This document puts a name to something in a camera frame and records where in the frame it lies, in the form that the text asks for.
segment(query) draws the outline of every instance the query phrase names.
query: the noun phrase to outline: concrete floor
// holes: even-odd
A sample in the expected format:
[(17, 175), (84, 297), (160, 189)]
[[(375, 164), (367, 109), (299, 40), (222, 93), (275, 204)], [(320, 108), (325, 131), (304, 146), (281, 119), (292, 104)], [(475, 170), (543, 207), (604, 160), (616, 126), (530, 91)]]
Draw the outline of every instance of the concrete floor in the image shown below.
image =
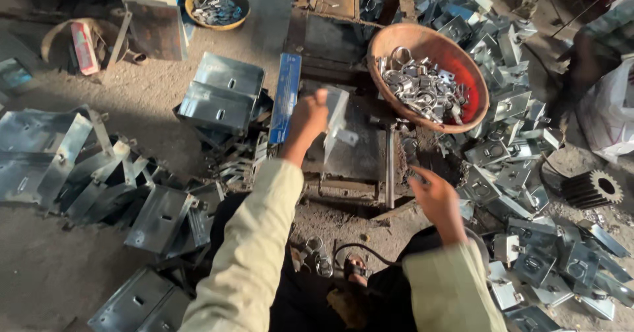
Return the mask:
[[(43, 88), (21, 96), (8, 106), (10, 110), (25, 107), (64, 111), (87, 103), (100, 112), (108, 112), (108, 131), (136, 138), (146, 153), (165, 162), (176, 173), (202, 172), (200, 144), (194, 134), (181, 125), (171, 109), (179, 104), (189, 81), (194, 77), (204, 52), (234, 58), (263, 67), (264, 86), (274, 93), (277, 82), (279, 54), (288, 29), (291, 0), (249, 0), (252, 13), (245, 25), (230, 32), (214, 32), (197, 28), (190, 44), (187, 61), (151, 61), (146, 67), (123, 62), (114, 68), (108, 82), (98, 84), (88, 78), (70, 77), (56, 70), (43, 75)], [(495, 9), (508, 13), (508, 0), (494, 0)], [(571, 18), (563, 12), (565, 19)], [(540, 2), (535, 24), (540, 30), (529, 40), (552, 71), (559, 71), (553, 59), (563, 51), (557, 40), (549, 36), (556, 30), (549, 23), (555, 18), (550, 3)], [(37, 35), (47, 28), (32, 24), (0, 23), (21, 36), (25, 42), (37, 44)], [(571, 37), (574, 26), (561, 33)], [(543, 68), (531, 53), (524, 51), (524, 59), (531, 60), (529, 75), (533, 93), (540, 100), (551, 101), (557, 93), (548, 81)], [(562, 171), (578, 174), (592, 168), (604, 168), (586, 147), (582, 134), (571, 125), (571, 142), (553, 156), (553, 163)], [(623, 161), (627, 171), (630, 161)], [(612, 234), (630, 251), (634, 251), (634, 229), (618, 216), (629, 216), (626, 207), (631, 202), (634, 176), (626, 170), (608, 167), (628, 198), (614, 209), (600, 209), (610, 226), (618, 226)], [(551, 197), (547, 212), (554, 215), (582, 218), (582, 214)], [(429, 222), (415, 209), (392, 218), (388, 225), (369, 222), (352, 214), (323, 204), (310, 202), (299, 205), (296, 229), (292, 241), (300, 243), (318, 235), (327, 251), (337, 239), (361, 242), (360, 235), (369, 236), (366, 242), (387, 259), (396, 258), (409, 238)], [(123, 245), (125, 232), (113, 228), (87, 227), (61, 230), (56, 218), (43, 220), (36, 208), (27, 206), (0, 207), (0, 330), (2, 331), (90, 331), (86, 321), (107, 298), (144, 263), (154, 257), (144, 251)], [(629, 271), (634, 271), (634, 260), (620, 260)], [(384, 267), (374, 257), (369, 258), (373, 270)], [(634, 312), (617, 304), (614, 322), (588, 317), (574, 301), (557, 307), (554, 318), (563, 327), (583, 331), (632, 330)]]

